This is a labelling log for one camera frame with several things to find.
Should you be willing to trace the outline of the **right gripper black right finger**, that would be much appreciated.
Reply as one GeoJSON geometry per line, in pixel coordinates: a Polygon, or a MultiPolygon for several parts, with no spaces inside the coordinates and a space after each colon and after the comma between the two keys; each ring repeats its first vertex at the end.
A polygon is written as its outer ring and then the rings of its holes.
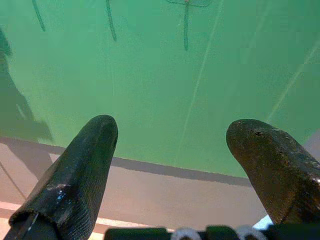
{"type": "Polygon", "coordinates": [[[291,135],[260,120],[238,119],[225,137],[274,224],[320,221],[320,163],[291,135]]]}

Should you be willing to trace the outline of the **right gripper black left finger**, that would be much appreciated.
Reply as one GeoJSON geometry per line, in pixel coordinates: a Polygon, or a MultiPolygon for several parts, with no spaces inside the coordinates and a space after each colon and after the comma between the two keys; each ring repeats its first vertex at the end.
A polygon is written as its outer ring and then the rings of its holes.
{"type": "Polygon", "coordinates": [[[9,218],[7,240],[87,240],[118,141],[115,119],[90,119],[9,218]]]}

